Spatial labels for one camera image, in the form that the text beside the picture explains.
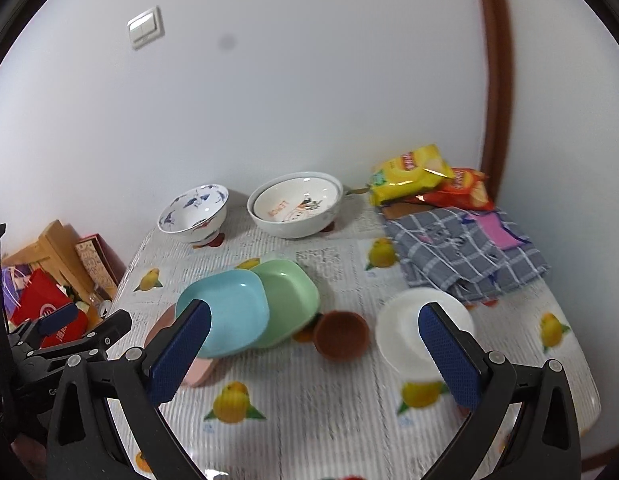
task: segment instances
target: gray checkered cloth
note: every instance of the gray checkered cloth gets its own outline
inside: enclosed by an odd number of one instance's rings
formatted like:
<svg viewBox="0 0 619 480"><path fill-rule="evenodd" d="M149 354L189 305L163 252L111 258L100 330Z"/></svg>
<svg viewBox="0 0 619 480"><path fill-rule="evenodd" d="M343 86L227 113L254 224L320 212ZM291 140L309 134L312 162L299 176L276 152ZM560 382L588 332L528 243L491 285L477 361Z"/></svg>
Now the gray checkered cloth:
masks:
<svg viewBox="0 0 619 480"><path fill-rule="evenodd" d="M477 222L467 222L467 213L450 207L385 221L409 286L440 288L461 301L488 300L549 270L541 252L504 211L496 210L503 227L524 242L505 251Z"/></svg>

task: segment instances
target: green plate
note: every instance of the green plate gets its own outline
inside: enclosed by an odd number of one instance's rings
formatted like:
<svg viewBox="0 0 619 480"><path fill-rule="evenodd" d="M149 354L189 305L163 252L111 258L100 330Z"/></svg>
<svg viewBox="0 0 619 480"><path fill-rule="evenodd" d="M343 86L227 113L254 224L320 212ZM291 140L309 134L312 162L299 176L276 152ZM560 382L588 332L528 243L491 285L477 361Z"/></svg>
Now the green plate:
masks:
<svg viewBox="0 0 619 480"><path fill-rule="evenodd" d="M269 348L297 333L316 316L318 288L289 260L270 260L251 270L263 282L270 308L266 331L254 347Z"/></svg>

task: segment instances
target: blue gripper pad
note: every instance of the blue gripper pad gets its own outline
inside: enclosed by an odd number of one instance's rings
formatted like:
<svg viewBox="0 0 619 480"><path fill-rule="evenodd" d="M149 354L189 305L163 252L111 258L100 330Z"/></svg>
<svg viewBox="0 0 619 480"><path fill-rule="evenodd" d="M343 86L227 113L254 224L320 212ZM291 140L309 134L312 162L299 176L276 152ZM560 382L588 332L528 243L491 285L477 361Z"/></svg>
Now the blue gripper pad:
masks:
<svg viewBox="0 0 619 480"><path fill-rule="evenodd" d="M456 403L475 410L481 397L480 374L428 304L418 314L418 331Z"/></svg>
<svg viewBox="0 0 619 480"><path fill-rule="evenodd" d="M210 333L212 327L210 306L205 301L194 301L198 302L198 306L180 330L172 336L150 369L147 393L153 406L170 402L174 398L187 370Z"/></svg>
<svg viewBox="0 0 619 480"><path fill-rule="evenodd" d="M74 303L68 303L59 310L42 317L38 320L38 333L40 335L52 335L64 326L68 326L78 317L78 307Z"/></svg>

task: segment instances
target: screw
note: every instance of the screw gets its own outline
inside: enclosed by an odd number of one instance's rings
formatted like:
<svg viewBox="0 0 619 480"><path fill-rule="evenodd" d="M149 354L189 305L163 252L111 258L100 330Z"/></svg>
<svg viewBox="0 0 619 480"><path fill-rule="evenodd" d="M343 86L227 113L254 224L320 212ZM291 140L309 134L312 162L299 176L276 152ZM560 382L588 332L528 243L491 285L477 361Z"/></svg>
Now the screw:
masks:
<svg viewBox="0 0 619 480"><path fill-rule="evenodd" d="M563 365L559 361L556 361L555 359L552 359L549 362L549 368L551 370L554 370L555 372L560 372L563 369Z"/></svg>
<svg viewBox="0 0 619 480"><path fill-rule="evenodd" d="M78 363L80 363L80 355L74 354L73 356L70 356L70 358L68 359L69 367L74 367Z"/></svg>
<svg viewBox="0 0 619 480"><path fill-rule="evenodd" d="M125 358L128 361L136 361L136 359L141 357L142 354L143 354L143 351L140 348L134 347L134 348L130 348L128 351L125 352Z"/></svg>
<svg viewBox="0 0 619 480"><path fill-rule="evenodd" d="M490 352L488 357L495 365L501 365L505 362L505 356L500 352Z"/></svg>

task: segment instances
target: white light switch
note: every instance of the white light switch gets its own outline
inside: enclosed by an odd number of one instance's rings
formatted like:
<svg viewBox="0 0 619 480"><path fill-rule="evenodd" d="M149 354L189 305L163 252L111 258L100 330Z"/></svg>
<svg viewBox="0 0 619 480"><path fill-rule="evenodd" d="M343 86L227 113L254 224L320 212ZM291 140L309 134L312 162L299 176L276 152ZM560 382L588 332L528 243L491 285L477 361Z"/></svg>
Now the white light switch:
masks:
<svg viewBox="0 0 619 480"><path fill-rule="evenodd" d="M130 41L134 49L141 48L152 40L160 38L163 33L163 22L158 7L146 10L127 22Z"/></svg>

